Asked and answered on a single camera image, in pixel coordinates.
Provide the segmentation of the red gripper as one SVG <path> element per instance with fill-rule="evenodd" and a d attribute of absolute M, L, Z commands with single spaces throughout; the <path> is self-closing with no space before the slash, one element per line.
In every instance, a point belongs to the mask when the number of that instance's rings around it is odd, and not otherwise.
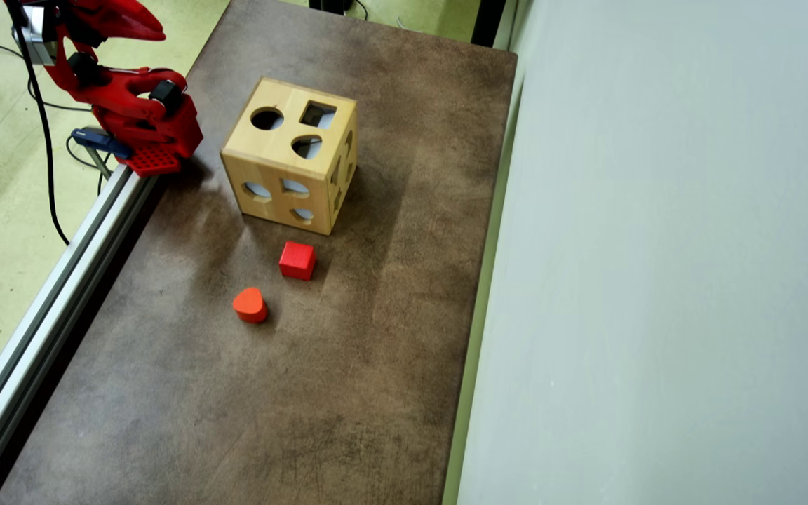
<path fill-rule="evenodd" d="M 109 38 L 164 41 L 159 20 L 138 1 L 52 1 L 52 43 L 65 36 L 92 48 Z"/>

